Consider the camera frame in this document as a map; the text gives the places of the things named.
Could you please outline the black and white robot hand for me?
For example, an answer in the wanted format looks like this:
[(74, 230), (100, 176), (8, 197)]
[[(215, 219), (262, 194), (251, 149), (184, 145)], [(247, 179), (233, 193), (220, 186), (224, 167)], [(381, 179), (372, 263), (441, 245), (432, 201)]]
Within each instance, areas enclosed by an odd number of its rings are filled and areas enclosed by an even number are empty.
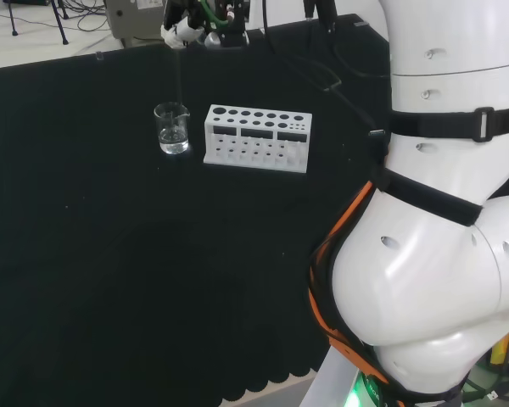
[(160, 35), (171, 49), (183, 49), (204, 32), (206, 13), (200, 1), (164, 0)]

